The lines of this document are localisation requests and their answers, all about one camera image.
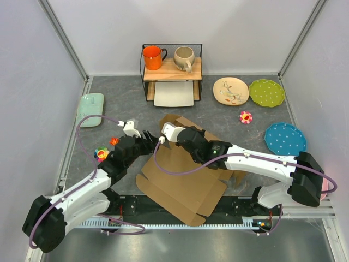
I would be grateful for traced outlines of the pink flower toy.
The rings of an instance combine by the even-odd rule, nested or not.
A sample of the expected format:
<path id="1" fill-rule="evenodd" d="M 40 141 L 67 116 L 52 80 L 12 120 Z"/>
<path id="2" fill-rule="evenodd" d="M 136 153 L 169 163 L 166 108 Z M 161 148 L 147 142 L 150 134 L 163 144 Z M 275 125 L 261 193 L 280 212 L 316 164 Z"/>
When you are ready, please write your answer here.
<path id="1" fill-rule="evenodd" d="M 248 111 L 242 111 L 239 115 L 239 121 L 243 124 L 250 124 L 253 120 L 253 116 Z"/>

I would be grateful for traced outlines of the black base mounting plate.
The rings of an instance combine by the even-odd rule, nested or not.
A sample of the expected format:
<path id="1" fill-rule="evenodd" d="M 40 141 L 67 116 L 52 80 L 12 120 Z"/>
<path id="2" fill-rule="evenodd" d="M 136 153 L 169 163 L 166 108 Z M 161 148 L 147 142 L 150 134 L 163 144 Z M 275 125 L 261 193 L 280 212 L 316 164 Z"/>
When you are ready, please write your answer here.
<path id="1" fill-rule="evenodd" d="M 145 195 L 122 195 L 104 212 L 106 215 L 121 216 L 130 222 L 145 222 L 149 220 L 154 223 L 157 220 L 174 220 L 175 216 L 164 207 Z M 242 196 L 222 196 L 212 213 L 203 215 L 207 221 L 221 219 L 226 216 L 234 218 L 265 216 L 275 217 L 280 214 L 276 206 L 272 209 L 261 206 L 256 200 Z"/>

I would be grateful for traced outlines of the orange enamel mug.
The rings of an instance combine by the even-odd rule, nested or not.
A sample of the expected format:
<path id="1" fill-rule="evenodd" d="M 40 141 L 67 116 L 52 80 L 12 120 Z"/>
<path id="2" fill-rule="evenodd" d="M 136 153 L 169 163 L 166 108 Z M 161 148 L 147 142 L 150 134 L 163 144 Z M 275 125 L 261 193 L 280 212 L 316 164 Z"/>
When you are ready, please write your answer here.
<path id="1" fill-rule="evenodd" d="M 145 67 L 148 70 L 158 70 L 162 66 L 162 62 L 167 57 L 167 54 L 167 50 L 159 46 L 146 46 L 142 51 Z"/>

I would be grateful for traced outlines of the green dotted plate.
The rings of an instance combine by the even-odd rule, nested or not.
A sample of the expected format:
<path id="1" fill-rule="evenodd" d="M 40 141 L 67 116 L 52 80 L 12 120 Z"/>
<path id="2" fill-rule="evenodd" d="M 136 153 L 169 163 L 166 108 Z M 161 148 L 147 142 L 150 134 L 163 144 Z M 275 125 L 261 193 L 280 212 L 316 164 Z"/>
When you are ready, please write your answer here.
<path id="1" fill-rule="evenodd" d="M 273 80 L 258 79 L 249 85 L 249 96 L 257 105 L 273 108 L 284 102 L 285 91 Z"/>

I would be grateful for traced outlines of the beige floral plate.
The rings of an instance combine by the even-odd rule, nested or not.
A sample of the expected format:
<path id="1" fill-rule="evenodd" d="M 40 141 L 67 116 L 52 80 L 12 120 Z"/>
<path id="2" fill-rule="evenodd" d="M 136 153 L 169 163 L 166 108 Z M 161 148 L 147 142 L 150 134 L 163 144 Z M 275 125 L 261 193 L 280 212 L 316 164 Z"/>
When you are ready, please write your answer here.
<path id="1" fill-rule="evenodd" d="M 239 106 L 248 101 L 249 88 L 241 79 L 224 77 L 214 83 L 213 95 L 221 104 Z"/>

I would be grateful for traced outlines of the rainbow flower toy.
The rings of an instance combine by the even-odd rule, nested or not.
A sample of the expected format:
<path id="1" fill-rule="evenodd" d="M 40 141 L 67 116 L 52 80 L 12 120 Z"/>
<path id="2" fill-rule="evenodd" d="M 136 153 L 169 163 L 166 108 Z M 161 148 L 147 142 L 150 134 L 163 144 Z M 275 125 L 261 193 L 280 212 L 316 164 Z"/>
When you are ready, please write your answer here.
<path id="1" fill-rule="evenodd" d="M 109 153 L 110 153 L 110 151 L 106 147 L 98 147 L 94 151 L 94 158 L 98 162 L 102 162 L 106 159 L 106 157 L 108 156 Z"/>

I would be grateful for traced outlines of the blue dotted plate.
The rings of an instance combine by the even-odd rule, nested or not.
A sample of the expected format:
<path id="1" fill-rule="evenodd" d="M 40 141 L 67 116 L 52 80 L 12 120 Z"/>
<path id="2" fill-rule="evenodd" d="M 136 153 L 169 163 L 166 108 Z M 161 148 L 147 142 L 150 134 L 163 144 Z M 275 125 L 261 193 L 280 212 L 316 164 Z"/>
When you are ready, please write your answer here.
<path id="1" fill-rule="evenodd" d="M 308 143 L 303 132 L 292 124 L 274 123 L 266 129 L 264 136 L 268 149 L 276 155 L 298 156 L 306 152 Z"/>

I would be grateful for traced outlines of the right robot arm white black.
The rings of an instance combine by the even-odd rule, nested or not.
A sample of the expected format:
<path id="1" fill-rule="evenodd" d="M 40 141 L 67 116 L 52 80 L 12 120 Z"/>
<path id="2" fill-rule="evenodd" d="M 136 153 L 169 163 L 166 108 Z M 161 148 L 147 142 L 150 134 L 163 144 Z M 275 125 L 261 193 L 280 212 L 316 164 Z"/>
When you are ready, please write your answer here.
<path id="1" fill-rule="evenodd" d="M 321 201 L 323 170 L 313 156 L 300 152 L 297 156 L 278 156 L 247 150 L 229 142 L 211 140 L 204 130 L 178 127 L 170 141 L 183 147 L 193 161 L 210 169 L 246 171 L 270 177 L 278 182 L 256 189 L 250 200 L 251 211 L 264 214 L 278 204 L 298 203 L 318 207 Z"/>

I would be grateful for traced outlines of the white square plate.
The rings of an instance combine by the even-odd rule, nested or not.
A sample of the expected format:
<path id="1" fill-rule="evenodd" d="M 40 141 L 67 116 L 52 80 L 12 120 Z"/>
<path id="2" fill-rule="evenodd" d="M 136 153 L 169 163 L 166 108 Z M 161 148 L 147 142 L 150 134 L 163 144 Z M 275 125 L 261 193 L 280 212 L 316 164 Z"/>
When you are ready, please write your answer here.
<path id="1" fill-rule="evenodd" d="M 194 105 L 192 81 L 159 81 L 155 84 L 154 106 L 189 107 Z"/>

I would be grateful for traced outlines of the brown cardboard box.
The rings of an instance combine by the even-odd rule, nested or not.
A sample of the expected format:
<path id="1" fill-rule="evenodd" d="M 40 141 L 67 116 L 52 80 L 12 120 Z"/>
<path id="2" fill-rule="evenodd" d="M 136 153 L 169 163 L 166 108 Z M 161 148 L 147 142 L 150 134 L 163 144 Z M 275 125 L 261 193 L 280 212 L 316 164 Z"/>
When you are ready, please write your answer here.
<path id="1" fill-rule="evenodd" d="M 244 171 L 212 170 L 203 168 L 197 172 L 180 173 L 198 168 L 190 154 L 182 147 L 170 143 L 160 146 L 136 176 L 138 189 L 184 224 L 202 225 L 225 192 L 226 182 L 235 179 L 238 186 Z"/>

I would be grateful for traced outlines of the mint green divided tray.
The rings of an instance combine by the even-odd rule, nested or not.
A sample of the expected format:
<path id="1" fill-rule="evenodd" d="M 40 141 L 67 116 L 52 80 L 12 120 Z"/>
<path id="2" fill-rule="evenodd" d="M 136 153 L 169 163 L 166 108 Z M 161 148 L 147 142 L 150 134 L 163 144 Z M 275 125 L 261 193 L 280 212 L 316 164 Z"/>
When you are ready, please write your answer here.
<path id="1" fill-rule="evenodd" d="M 77 109 L 76 124 L 89 115 L 102 115 L 104 107 L 104 95 L 102 93 L 90 93 L 81 97 Z M 91 117 L 83 121 L 81 128 L 96 127 L 101 124 L 101 117 Z"/>

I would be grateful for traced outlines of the pink plate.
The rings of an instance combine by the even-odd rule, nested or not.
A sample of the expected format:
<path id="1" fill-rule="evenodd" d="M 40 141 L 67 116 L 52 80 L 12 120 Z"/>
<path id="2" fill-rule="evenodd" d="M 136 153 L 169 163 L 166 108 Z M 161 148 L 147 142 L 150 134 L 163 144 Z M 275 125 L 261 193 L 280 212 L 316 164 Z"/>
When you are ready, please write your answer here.
<path id="1" fill-rule="evenodd" d="M 327 180 L 326 178 L 323 178 L 322 189 L 321 189 L 321 191 L 327 191 L 328 189 L 329 189 L 328 180 Z M 321 194 L 321 197 L 320 197 L 320 201 L 322 201 L 326 196 L 327 196 L 326 193 L 322 193 L 322 194 Z"/>

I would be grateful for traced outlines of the orange maple leaf toy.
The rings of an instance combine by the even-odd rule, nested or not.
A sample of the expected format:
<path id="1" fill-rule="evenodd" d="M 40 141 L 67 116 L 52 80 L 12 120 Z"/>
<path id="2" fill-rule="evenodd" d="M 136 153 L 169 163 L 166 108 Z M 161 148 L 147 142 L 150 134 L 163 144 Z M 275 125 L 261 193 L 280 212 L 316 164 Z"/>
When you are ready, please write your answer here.
<path id="1" fill-rule="evenodd" d="M 116 137 L 112 137 L 111 140 L 109 141 L 111 146 L 115 146 L 119 143 L 119 139 Z"/>

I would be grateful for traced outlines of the beige ceramic mug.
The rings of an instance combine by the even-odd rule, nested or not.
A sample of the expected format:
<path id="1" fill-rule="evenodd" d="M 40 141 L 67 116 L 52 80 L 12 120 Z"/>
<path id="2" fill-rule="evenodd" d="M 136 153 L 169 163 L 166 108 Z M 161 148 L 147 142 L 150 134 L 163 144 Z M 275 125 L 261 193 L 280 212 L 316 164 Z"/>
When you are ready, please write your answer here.
<path id="1" fill-rule="evenodd" d="M 192 66 L 195 61 L 195 54 L 192 48 L 188 46 L 178 47 L 174 52 L 173 57 L 175 66 L 182 71 L 187 73 L 192 72 Z"/>

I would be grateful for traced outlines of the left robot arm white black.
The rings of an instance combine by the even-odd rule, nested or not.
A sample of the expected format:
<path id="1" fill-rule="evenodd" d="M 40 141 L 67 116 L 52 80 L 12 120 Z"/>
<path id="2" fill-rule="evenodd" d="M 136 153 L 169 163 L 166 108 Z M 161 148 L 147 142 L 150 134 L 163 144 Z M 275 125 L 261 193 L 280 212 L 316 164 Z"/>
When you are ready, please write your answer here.
<path id="1" fill-rule="evenodd" d="M 32 249 L 54 250 L 67 233 L 91 216 L 119 210 L 119 195 L 111 189 L 140 156 L 152 154 L 166 139 L 143 131 L 124 135 L 106 158 L 78 183 L 53 196 L 38 196 L 31 204 L 22 231 Z"/>

